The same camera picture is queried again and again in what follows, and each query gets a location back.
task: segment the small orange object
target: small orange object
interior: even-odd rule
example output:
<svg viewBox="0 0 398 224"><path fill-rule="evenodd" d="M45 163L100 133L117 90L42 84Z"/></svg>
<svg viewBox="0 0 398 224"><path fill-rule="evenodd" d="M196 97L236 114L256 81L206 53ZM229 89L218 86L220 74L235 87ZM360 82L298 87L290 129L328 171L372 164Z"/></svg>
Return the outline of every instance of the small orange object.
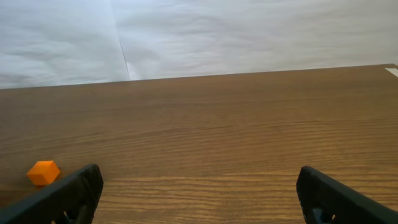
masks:
<svg viewBox="0 0 398 224"><path fill-rule="evenodd" d="M60 173L54 161L39 161L28 171L27 176L36 186L48 185L54 182Z"/></svg>

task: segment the wood grain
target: wood grain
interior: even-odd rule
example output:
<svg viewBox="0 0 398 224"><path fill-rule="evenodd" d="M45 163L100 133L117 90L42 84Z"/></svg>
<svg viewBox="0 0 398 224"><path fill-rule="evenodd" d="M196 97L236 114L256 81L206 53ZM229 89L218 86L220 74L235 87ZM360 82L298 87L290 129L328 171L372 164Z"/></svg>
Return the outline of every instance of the wood grain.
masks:
<svg viewBox="0 0 398 224"><path fill-rule="evenodd" d="M0 90L0 204L97 163L94 223L303 223L313 166L398 210L395 65Z"/></svg>

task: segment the cube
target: cube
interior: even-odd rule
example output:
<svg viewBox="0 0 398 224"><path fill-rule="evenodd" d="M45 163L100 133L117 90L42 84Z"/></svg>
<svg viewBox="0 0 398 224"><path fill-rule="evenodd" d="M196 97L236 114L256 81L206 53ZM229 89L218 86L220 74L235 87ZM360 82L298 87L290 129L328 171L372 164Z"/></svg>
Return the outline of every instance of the cube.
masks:
<svg viewBox="0 0 398 224"><path fill-rule="evenodd" d="M28 171L27 176L36 186L48 185L54 182L60 173L54 161L39 161Z"/></svg>

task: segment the white paper backdrop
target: white paper backdrop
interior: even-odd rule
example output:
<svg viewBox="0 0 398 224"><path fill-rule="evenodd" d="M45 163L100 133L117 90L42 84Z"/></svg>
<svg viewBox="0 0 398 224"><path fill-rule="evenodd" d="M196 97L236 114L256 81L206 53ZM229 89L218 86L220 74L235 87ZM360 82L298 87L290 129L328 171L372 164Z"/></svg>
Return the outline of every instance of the white paper backdrop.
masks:
<svg viewBox="0 0 398 224"><path fill-rule="evenodd" d="M113 0L135 79L398 62L397 0Z"/></svg>
<svg viewBox="0 0 398 224"><path fill-rule="evenodd" d="M3 0L0 88L397 63L397 9L397 0Z"/></svg>
<svg viewBox="0 0 398 224"><path fill-rule="evenodd" d="M0 34L0 88L129 79L108 0L2 0Z"/></svg>

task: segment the tabletop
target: tabletop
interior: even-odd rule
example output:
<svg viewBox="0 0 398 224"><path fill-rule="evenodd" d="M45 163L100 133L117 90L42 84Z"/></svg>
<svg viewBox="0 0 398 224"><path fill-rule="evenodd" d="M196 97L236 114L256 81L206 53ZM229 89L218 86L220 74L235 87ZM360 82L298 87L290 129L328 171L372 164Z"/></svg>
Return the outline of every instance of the tabletop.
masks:
<svg viewBox="0 0 398 224"><path fill-rule="evenodd" d="M396 65L0 90L0 198L99 165L93 223L304 223L302 166L398 210Z"/></svg>

